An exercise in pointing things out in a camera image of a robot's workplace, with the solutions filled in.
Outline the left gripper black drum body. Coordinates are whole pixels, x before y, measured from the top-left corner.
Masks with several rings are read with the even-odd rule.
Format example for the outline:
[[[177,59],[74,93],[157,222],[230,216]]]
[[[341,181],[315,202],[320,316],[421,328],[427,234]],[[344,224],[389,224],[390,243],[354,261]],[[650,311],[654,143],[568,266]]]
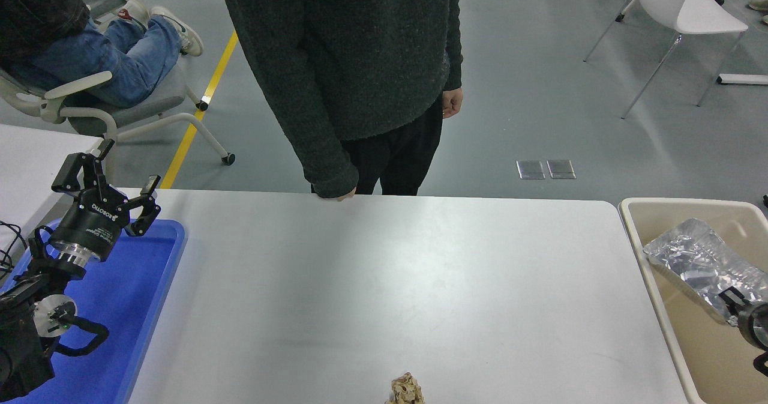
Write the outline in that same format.
[[[50,236],[50,245],[59,251],[67,244],[78,245],[104,262],[129,221],[126,211],[118,211],[126,202],[126,195],[113,187],[82,191]]]

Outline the person's left hand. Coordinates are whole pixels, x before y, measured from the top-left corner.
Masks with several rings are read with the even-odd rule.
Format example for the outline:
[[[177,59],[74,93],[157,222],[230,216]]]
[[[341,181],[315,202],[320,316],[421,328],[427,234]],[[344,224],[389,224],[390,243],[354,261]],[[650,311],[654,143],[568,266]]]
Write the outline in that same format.
[[[463,106],[463,88],[442,92],[442,119],[448,119],[457,115]]]

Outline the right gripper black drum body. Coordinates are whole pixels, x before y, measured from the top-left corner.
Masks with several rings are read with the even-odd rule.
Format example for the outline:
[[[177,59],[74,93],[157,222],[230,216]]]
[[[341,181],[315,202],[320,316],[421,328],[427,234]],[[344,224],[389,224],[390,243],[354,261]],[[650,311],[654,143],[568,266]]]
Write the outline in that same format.
[[[744,339],[757,348],[767,347],[767,303],[752,304],[741,311],[739,330]]]

